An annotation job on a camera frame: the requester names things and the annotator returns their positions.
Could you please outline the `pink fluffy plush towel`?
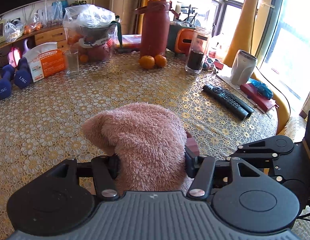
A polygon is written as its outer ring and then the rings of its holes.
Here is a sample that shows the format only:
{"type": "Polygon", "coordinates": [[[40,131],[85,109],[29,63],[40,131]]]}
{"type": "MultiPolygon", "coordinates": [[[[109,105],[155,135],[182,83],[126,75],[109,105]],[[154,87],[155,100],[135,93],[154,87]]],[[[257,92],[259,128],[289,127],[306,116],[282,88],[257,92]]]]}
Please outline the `pink fluffy plush towel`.
{"type": "Polygon", "coordinates": [[[115,185],[120,191],[182,191],[192,179],[185,168],[185,145],[192,136],[180,118],[145,102],[101,111],[82,125],[83,135],[106,155],[118,156],[115,185]]]}

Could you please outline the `black remote control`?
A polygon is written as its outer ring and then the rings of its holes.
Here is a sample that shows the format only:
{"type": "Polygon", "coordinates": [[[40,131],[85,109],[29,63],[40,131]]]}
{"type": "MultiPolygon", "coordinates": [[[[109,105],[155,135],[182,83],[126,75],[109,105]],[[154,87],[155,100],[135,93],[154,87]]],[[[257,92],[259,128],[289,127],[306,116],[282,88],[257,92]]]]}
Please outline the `black remote control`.
{"type": "Polygon", "coordinates": [[[240,98],[232,94],[229,90],[224,89],[223,92],[229,96],[231,99],[233,99],[236,103],[238,103],[246,112],[249,114],[252,114],[254,112],[254,109],[250,107],[247,103],[242,101],[240,98]]]}
{"type": "Polygon", "coordinates": [[[235,115],[240,120],[245,120],[249,118],[252,114],[246,112],[238,103],[236,103],[233,99],[227,96],[224,92],[224,89],[220,87],[216,87],[213,85],[204,85],[203,92],[205,94],[213,97],[217,100],[222,106],[226,107],[226,109],[230,110],[233,115],[235,115]]]}

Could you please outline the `red notebook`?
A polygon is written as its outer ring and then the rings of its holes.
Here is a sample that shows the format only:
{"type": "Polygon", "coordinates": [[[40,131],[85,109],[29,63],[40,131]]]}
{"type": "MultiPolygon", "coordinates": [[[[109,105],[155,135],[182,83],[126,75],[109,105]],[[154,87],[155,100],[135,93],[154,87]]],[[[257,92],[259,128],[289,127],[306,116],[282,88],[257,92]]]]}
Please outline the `red notebook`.
{"type": "Polygon", "coordinates": [[[263,113],[268,112],[272,107],[277,104],[274,99],[267,99],[265,96],[261,95],[257,88],[251,83],[246,83],[244,85],[240,85],[240,89],[248,96],[249,99],[252,99],[255,104],[258,106],[263,113]]]}

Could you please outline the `left orange tangerine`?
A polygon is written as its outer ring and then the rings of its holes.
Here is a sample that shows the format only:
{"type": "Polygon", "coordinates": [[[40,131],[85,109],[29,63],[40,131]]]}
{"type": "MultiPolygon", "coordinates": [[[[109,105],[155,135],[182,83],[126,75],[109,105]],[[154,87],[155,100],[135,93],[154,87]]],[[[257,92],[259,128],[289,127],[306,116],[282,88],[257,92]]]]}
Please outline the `left orange tangerine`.
{"type": "Polygon", "coordinates": [[[152,56],[142,56],[139,59],[139,65],[143,69],[153,69],[155,64],[155,59],[152,56]]]}

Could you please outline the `orange tangerine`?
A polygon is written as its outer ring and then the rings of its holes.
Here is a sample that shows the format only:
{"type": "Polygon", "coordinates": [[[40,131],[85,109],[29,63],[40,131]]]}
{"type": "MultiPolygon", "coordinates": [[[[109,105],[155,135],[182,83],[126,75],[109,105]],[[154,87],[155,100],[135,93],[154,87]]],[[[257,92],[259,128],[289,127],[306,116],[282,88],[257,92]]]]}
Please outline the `orange tangerine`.
{"type": "Polygon", "coordinates": [[[167,58],[163,55],[157,55],[154,57],[155,64],[157,67],[164,68],[167,64],[167,58]]]}
{"type": "Polygon", "coordinates": [[[155,59],[152,56],[142,56],[139,59],[139,65],[143,69],[153,69],[155,64],[155,59]]]}

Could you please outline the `right orange tangerine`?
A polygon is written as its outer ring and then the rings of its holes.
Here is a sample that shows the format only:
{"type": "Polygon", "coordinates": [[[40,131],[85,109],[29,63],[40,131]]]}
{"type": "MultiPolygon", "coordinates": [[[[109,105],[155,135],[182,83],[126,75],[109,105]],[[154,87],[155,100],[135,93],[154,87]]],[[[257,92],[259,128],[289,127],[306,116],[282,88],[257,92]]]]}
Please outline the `right orange tangerine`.
{"type": "Polygon", "coordinates": [[[155,64],[157,67],[164,68],[167,64],[167,58],[163,55],[157,55],[154,57],[155,64]]]}

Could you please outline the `empty clear drinking glass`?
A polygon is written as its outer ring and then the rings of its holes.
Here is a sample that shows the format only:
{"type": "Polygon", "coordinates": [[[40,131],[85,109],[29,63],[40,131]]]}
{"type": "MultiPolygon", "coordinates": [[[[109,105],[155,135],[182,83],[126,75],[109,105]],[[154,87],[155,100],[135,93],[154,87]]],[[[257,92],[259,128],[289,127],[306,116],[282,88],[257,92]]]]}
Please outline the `empty clear drinking glass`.
{"type": "Polygon", "coordinates": [[[65,74],[67,77],[75,76],[79,73],[78,50],[69,49],[63,52],[65,74]]]}

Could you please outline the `tall glass tumbler dark liquid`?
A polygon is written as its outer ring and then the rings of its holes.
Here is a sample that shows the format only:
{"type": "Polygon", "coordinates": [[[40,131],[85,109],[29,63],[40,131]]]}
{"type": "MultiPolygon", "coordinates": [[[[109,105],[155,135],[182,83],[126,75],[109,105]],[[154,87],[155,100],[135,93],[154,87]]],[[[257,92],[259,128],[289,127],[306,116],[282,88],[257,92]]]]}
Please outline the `tall glass tumbler dark liquid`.
{"type": "Polygon", "coordinates": [[[196,27],[188,58],[186,60],[185,70],[192,74],[200,74],[207,55],[211,31],[203,27],[196,27]]]}

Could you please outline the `blue dumbbell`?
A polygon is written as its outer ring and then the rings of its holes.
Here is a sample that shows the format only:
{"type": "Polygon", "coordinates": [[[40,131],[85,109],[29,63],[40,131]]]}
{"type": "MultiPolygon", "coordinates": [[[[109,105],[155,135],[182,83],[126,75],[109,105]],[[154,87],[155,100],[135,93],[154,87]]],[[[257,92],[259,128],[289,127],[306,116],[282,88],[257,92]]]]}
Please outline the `blue dumbbell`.
{"type": "Polygon", "coordinates": [[[0,99],[5,99],[11,95],[12,92],[11,81],[14,77],[14,73],[15,68],[10,64],[2,68],[0,79],[0,99]]]}
{"type": "Polygon", "coordinates": [[[22,57],[17,65],[17,71],[14,76],[14,84],[20,88],[26,88],[32,82],[32,75],[25,57],[22,57]]]}

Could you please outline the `orange white tissue pack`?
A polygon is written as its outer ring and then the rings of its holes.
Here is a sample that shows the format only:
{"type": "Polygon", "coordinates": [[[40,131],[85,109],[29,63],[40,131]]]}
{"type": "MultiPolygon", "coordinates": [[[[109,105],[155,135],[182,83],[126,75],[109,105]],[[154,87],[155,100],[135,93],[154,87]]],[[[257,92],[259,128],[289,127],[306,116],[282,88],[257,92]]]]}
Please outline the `orange white tissue pack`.
{"type": "Polygon", "coordinates": [[[65,70],[63,52],[57,48],[57,42],[40,44],[23,57],[27,60],[33,82],[65,70]]]}

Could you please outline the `colorful flat storage box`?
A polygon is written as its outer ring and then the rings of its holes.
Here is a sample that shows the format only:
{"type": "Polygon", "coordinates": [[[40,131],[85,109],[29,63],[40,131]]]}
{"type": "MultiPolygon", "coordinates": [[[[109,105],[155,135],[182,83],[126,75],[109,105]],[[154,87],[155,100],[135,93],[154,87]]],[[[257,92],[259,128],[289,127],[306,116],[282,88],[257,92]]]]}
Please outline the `colorful flat storage box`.
{"type": "Polygon", "coordinates": [[[115,51],[117,53],[130,53],[132,51],[140,51],[140,45],[140,34],[122,35],[122,45],[120,45],[118,38],[115,39],[115,51]]]}

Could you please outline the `green orange tissue box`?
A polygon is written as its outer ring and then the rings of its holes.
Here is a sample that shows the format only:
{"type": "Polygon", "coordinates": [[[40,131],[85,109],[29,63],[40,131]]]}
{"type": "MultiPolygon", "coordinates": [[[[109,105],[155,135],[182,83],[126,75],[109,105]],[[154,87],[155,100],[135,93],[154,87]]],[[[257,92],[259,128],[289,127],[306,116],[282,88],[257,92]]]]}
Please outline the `green orange tissue box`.
{"type": "Polygon", "coordinates": [[[166,48],[177,54],[188,55],[195,28],[170,24],[166,48]]]}

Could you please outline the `wooden tv console shelf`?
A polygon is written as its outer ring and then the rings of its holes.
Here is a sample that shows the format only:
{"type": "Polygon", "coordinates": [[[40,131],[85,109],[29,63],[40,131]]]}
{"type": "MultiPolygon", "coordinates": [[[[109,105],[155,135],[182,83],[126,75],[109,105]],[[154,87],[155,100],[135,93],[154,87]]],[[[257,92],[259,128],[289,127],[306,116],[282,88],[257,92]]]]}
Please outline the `wooden tv console shelf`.
{"type": "Polygon", "coordinates": [[[45,42],[57,42],[57,48],[62,51],[69,49],[67,44],[66,34],[62,25],[55,25],[53,27],[42,28],[30,34],[22,35],[14,42],[3,42],[0,44],[0,66],[8,63],[8,54],[11,48],[16,47],[23,53],[24,40],[27,40],[27,47],[34,48],[45,42]]]}

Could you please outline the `plastic bag with bowl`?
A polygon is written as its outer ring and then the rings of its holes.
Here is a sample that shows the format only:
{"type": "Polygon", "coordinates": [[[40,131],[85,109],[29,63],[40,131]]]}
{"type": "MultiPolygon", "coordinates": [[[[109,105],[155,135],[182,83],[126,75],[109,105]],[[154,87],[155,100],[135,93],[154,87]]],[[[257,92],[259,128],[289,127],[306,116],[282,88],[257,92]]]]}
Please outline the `plastic bag with bowl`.
{"type": "Polygon", "coordinates": [[[112,11],[93,4],[67,7],[63,27],[69,49],[78,50],[81,64],[94,63],[89,61],[87,49],[105,43],[109,46],[109,59],[112,57],[117,35],[117,22],[112,11]]]}

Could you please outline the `red insulated water bottle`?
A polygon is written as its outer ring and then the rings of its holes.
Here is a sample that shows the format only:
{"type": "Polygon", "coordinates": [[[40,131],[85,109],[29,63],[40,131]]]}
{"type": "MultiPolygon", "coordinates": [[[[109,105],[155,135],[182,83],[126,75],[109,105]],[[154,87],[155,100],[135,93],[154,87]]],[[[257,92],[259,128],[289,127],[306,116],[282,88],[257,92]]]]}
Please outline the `red insulated water bottle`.
{"type": "Polygon", "coordinates": [[[135,9],[143,15],[140,56],[165,55],[170,28],[169,13],[178,17],[172,9],[172,2],[167,0],[148,0],[147,5],[135,9]]]}

